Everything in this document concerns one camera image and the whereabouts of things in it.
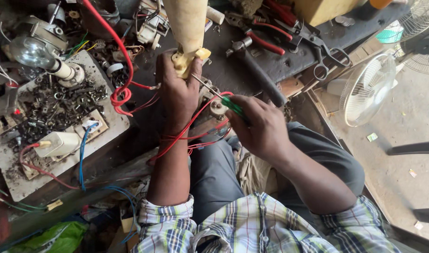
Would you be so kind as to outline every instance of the yellow wire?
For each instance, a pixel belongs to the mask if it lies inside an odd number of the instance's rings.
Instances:
[[[78,51],[80,50],[80,49],[82,49],[82,47],[86,44],[86,43],[88,43],[89,41],[86,41],[85,43],[83,43],[83,45],[81,45],[78,49],[77,49],[77,51],[73,54],[73,56],[74,55],[76,55],[77,53],[78,53]]]
[[[96,45],[97,45],[97,43],[94,43],[94,45],[92,47],[90,47],[90,48],[88,48],[86,50],[89,51],[89,50],[93,49],[93,47],[95,47]]]

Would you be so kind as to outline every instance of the screwdriver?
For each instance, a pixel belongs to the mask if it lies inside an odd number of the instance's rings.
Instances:
[[[203,86],[205,86],[209,91],[211,91],[211,93],[213,93],[213,95],[218,96],[221,99],[221,104],[223,104],[224,106],[227,106],[230,110],[234,111],[236,114],[238,114],[243,120],[244,122],[246,122],[247,125],[250,124],[249,119],[247,118],[247,116],[245,116],[243,109],[233,103],[229,97],[223,97],[221,95],[219,95],[215,90],[213,90],[211,87],[209,87],[208,85],[206,85],[202,80],[200,80],[199,78],[197,78],[194,74],[191,74],[197,81],[199,81],[199,83],[201,83]]]

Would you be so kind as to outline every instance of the green plastic bag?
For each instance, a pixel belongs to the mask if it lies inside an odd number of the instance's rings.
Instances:
[[[88,225],[78,221],[62,222],[51,227],[41,235],[21,242],[8,253],[72,253],[80,244]]]

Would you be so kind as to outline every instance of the plaid shirt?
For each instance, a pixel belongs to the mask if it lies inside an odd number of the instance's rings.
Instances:
[[[302,217],[266,193],[237,199],[202,224],[191,220],[194,198],[177,206],[143,199],[137,252],[400,252],[385,238],[380,213],[364,196],[351,209],[314,215],[319,233]]]

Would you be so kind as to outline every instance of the green screwdriver handle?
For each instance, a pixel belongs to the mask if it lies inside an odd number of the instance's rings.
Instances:
[[[247,125],[250,124],[250,121],[247,116],[245,116],[243,109],[239,105],[233,103],[229,97],[222,97],[221,103],[224,106],[227,106],[230,110],[236,112],[236,114],[238,114],[246,122]]]

